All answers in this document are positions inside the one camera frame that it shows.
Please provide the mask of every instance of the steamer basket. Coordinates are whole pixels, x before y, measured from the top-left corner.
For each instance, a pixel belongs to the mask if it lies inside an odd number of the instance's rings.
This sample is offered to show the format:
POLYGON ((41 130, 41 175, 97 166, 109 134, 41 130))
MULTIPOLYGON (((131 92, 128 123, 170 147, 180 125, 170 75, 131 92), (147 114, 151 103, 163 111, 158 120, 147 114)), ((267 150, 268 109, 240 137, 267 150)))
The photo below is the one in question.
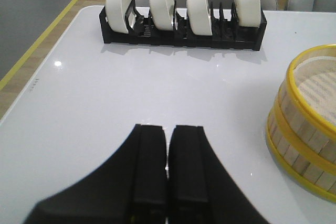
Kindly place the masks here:
POLYGON ((308 49, 291 62, 266 130, 282 167, 336 202, 336 45, 308 49))

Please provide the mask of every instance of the black plastic part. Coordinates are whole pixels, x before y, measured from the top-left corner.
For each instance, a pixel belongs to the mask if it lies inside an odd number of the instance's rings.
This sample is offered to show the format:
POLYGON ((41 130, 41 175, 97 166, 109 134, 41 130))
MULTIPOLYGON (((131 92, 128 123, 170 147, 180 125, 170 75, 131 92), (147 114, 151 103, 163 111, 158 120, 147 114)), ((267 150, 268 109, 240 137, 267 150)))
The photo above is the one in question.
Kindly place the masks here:
POLYGON ((39 202, 24 224, 164 224, 165 166, 162 128, 136 125, 99 168, 39 202))
POLYGON ((214 16, 213 3, 210 4, 212 36, 195 35, 190 27, 188 16, 184 19, 176 10, 173 12, 173 31, 158 30, 153 22, 151 12, 144 17, 137 12, 135 0, 132 0, 125 14, 128 34, 116 33, 107 21, 105 7, 99 14, 100 26, 105 44, 122 42, 130 44, 173 45, 188 47, 234 48, 252 49, 259 51, 267 25, 264 12, 261 9, 261 23, 259 27, 241 27, 237 16, 236 6, 232 3, 231 20, 224 18, 223 5, 219 4, 219 19, 214 16), (135 24, 129 24, 129 16, 134 13, 135 24))
POLYGON ((170 224, 268 224, 222 166, 203 127, 177 126, 174 130, 169 149, 169 189, 170 224), (190 173, 197 174, 196 179, 204 176, 200 180, 205 181, 206 192, 203 182, 179 176, 190 173), (191 191, 202 197, 189 197, 186 207, 184 196, 191 191))

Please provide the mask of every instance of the black dish rack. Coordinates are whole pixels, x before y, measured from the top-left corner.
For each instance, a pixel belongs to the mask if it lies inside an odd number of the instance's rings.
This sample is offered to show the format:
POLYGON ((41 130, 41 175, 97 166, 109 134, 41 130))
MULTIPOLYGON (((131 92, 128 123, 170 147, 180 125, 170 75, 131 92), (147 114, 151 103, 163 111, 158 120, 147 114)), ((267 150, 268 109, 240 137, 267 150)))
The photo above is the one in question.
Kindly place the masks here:
POLYGON ((261 9, 261 23, 259 27, 239 26, 239 19, 235 3, 231 6, 231 20, 224 18, 223 5, 219 4, 219 19, 214 17, 213 2, 210 3, 212 36, 195 35, 191 30, 189 18, 179 15, 176 1, 173 12, 173 30, 158 30, 153 22, 151 12, 148 17, 141 15, 132 0, 125 13, 125 23, 128 34, 117 33, 111 29, 106 18, 105 7, 99 14, 100 26, 105 44, 111 42, 148 45, 172 45, 177 47, 211 47, 252 49, 259 51, 264 37, 267 21, 261 9), (133 28, 129 24, 131 12, 135 13, 133 28))

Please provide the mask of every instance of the yellow rim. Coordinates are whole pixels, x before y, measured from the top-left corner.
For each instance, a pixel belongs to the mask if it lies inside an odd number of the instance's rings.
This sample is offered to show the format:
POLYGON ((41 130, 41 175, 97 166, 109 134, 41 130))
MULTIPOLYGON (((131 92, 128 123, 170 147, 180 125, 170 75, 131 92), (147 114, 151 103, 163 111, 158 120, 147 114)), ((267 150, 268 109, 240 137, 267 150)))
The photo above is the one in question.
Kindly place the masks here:
POLYGON ((336 44, 334 45, 323 45, 310 48, 302 53, 300 53, 289 65, 287 73, 286 73, 286 88, 287 92, 291 97, 292 102, 294 105, 301 111, 301 113, 305 116, 305 118, 314 125, 317 129, 323 132, 327 137, 336 141, 336 126, 332 123, 328 122, 324 119, 321 115, 319 115, 314 109, 312 109, 309 104, 306 102, 304 97, 298 90, 298 87, 295 84, 294 74, 293 71, 298 65, 300 59, 313 51, 327 49, 327 48, 335 48, 336 44))
POLYGON ((77 0, 71 0, 71 2, 63 9, 63 11, 55 18, 55 20, 47 27, 47 29, 35 40, 35 42, 28 48, 28 50, 21 56, 21 58, 14 64, 10 71, 0 80, 0 90, 2 90, 6 84, 11 80, 15 73, 22 67, 22 65, 29 59, 36 48, 42 43, 42 41, 50 34, 50 32, 57 26, 60 20, 66 15, 66 13, 74 6, 77 0))
POLYGON ((321 157, 319 154, 314 152, 308 145, 301 140, 301 138, 292 130, 289 126, 287 120, 285 119, 283 112, 280 108, 278 98, 274 100, 274 115, 277 121, 277 126, 279 127, 284 138, 290 143, 305 159, 307 159, 312 164, 318 166, 322 170, 336 175, 336 165, 329 162, 328 160, 321 157))
POLYGON ((267 132, 267 145, 270 149, 273 156, 276 158, 276 160, 279 162, 279 164, 285 169, 286 172, 288 172, 293 178, 295 178, 303 187, 307 188, 311 192, 327 199, 332 202, 336 202, 336 195, 323 190, 322 188, 310 183, 308 180, 306 180, 304 177, 302 177, 300 174, 298 174, 290 165, 287 164, 287 162, 284 160, 284 158, 278 153, 276 147, 273 145, 273 142, 271 140, 271 136, 269 134, 269 128, 266 126, 266 132, 267 132))

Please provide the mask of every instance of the white table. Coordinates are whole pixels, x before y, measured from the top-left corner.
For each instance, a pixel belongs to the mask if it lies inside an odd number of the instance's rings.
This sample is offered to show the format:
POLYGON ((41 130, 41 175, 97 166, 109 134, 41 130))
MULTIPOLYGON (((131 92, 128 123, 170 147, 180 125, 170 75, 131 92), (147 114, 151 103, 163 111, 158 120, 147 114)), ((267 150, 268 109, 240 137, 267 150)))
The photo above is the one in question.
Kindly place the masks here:
POLYGON ((261 50, 251 51, 104 45, 101 9, 79 12, 0 121, 1 224, 21 223, 37 201, 89 174, 136 123, 162 125, 167 142, 177 124, 202 125, 273 224, 336 222, 336 204, 276 165, 264 129, 289 62, 336 42, 336 13, 265 12, 261 50))

